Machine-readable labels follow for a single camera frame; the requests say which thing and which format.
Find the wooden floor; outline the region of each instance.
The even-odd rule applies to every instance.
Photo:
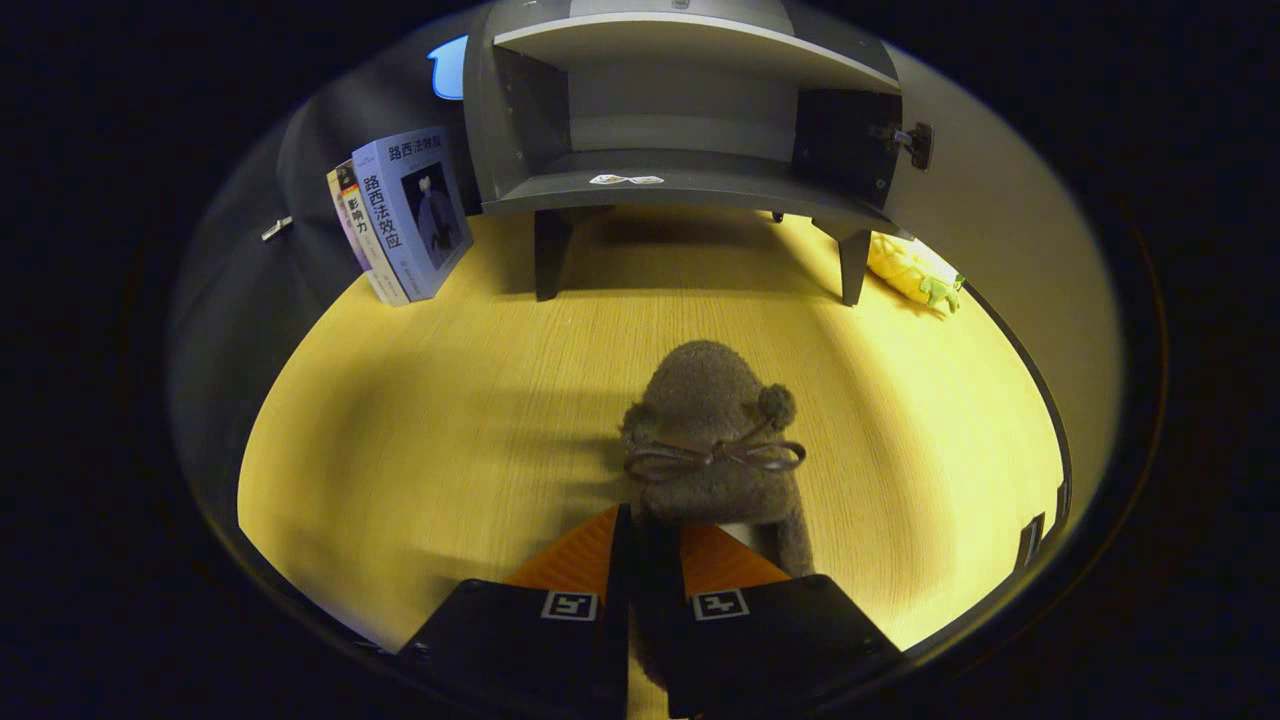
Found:
[[[241,470],[248,538],[384,647],[458,580],[500,579],[631,500],[616,428],[695,338],[794,391],[817,568],[899,647],[1002,580],[1034,515],[1052,525],[1048,413],[966,295],[943,316],[868,274],[845,307],[836,245],[806,219],[648,208],[582,227],[566,290],[535,302],[531,217],[470,223],[475,246],[435,300],[392,309],[360,279],[334,304]],[[664,702],[634,670],[631,715],[664,717]]]

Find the door hinge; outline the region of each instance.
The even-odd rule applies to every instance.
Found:
[[[887,128],[870,128],[874,137],[884,140],[890,150],[901,147],[911,156],[911,167],[922,170],[929,169],[929,158],[933,155],[933,126],[915,123],[915,129],[904,131],[897,124]]]

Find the book spine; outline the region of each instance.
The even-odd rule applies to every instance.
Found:
[[[365,255],[369,256],[372,273],[381,282],[383,291],[387,293],[387,302],[397,307],[408,305],[408,295],[396,275],[390,259],[378,242],[378,233],[374,232],[374,222],[369,215],[369,206],[365,204],[364,193],[360,192],[360,183],[356,182],[355,168],[348,168],[348,172],[344,173],[339,172],[339,176],[351,178],[342,188],[342,200],[351,213],[351,222],[356,229],[356,240],[365,250]]]
[[[374,287],[374,293],[378,295],[378,300],[388,302],[387,292],[383,290],[381,281],[374,274],[372,265],[369,263],[369,256],[365,255],[365,250],[360,247],[360,240],[356,237],[356,227],[351,224],[351,213],[347,211],[347,204],[342,200],[342,186],[338,184],[338,169],[334,168],[329,170],[325,176],[329,182],[329,197],[333,197],[334,210],[338,211],[338,223],[342,224],[342,232],[347,236],[347,242],[351,245],[351,251],[356,255],[356,261],[360,263],[360,269],[364,270],[365,279],[369,284]]]
[[[370,224],[378,233],[378,240],[387,259],[396,272],[396,277],[404,288],[404,295],[410,302],[425,300],[434,295],[430,278],[422,274],[422,264],[413,256],[410,247],[410,238],[416,228],[401,227],[388,204],[388,195],[393,191],[385,187],[384,179],[388,177],[381,168],[376,152],[376,143],[366,145],[352,155],[356,164],[356,177],[360,182],[361,193],[365,196],[365,205],[369,209]]]

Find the brown plush toy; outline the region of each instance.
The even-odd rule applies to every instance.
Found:
[[[765,387],[730,347],[694,341],[671,351],[622,420],[626,470],[644,483],[637,527],[745,523],[791,577],[813,574],[792,470],[804,447],[787,388]]]

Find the yellow plush toy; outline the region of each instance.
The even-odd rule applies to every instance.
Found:
[[[929,307],[946,300],[952,313],[960,309],[964,277],[919,240],[902,240],[872,232],[867,265],[902,295]]]

